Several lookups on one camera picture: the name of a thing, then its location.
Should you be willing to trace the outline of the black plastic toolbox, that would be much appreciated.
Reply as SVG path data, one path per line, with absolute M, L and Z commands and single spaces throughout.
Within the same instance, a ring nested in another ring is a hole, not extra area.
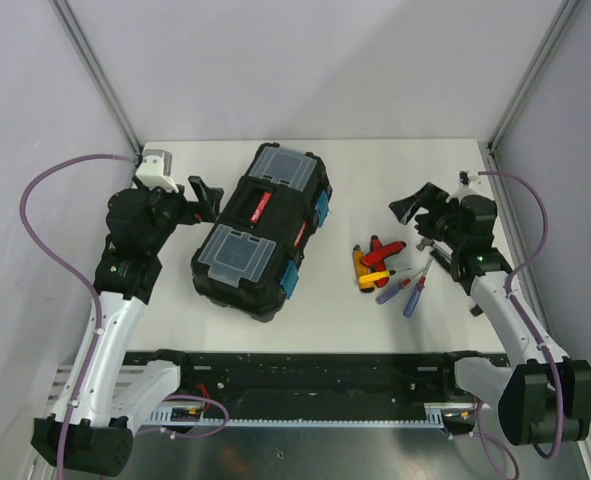
M 331 197 L 319 156 L 261 144 L 191 260 L 196 292 L 271 321 L 296 288 L 304 249 L 323 226 Z

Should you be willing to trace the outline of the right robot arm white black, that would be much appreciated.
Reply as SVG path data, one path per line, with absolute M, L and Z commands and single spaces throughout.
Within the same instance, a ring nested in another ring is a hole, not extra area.
M 436 388 L 448 401 L 470 393 L 494 408 L 513 445 L 554 446 L 587 438 L 591 424 L 591 366 L 573 360 L 534 315 L 519 290 L 509 291 L 513 270 L 494 245 L 494 200 L 466 189 L 451 197 L 432 183 L 390 203 L 403 225 L 446 244 L 453 280 L 490 321 L 508 357 L 496 367 L 479 354 L 461 353 L 438 373 Z

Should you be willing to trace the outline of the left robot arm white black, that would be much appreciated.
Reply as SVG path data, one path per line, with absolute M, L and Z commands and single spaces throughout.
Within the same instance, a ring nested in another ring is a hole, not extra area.
M 75 470 L 115 477 L 124 469 L 134 437 L 168 396 L 182 400 L 196 387 L 196 376 L 168 360 L 154 360 L 121 393 L 115 391 L 136 326 L 149 305 L 162 269 L 159 253 L 180 225 L 217 220 L 223 190 L 198 176 L 185 189 L 134 187 L 108 201 L 109 233 L 86 285 L 91 313 L 72 370 L 51 413 L 34 421 L 31 444 L 62 475 Z

